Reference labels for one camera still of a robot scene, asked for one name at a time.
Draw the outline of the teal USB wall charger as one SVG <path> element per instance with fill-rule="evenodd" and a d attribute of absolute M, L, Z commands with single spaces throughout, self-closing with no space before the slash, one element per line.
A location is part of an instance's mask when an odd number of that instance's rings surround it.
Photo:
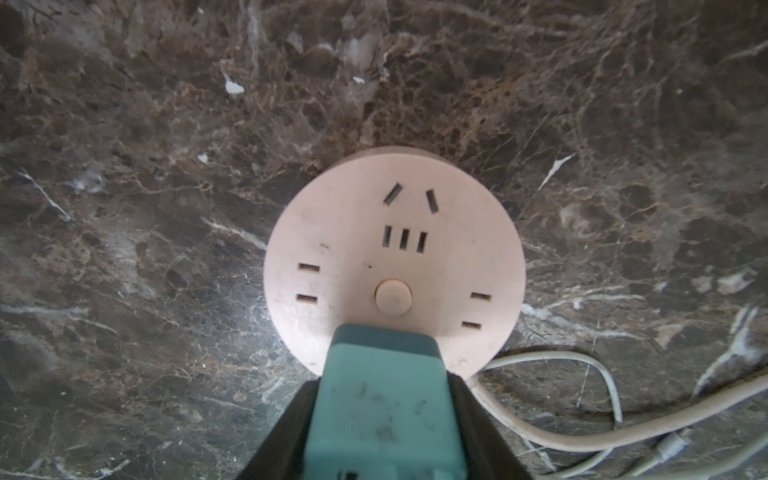
<path fill-rule="evenodd" d="M 430 336 L 334 333 L 303 454 L 306 479 L 465 479 L 448 372 Z"/>

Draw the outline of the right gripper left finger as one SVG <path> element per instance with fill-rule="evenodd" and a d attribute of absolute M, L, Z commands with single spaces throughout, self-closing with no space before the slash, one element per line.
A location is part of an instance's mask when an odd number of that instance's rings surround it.
<path fill-rule="evenodd" d="M 305 382 L 237 480 L 301 479 L 304 450 L 320 381 Z"/>

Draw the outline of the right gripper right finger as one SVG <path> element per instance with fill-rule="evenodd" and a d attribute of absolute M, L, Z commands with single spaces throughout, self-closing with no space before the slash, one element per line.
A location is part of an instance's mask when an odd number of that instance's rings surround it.
<path fill-rule="evenodd" d="M 532 480 L 466 382 L 448 373 L 448 385 L 470 480 Z"/>

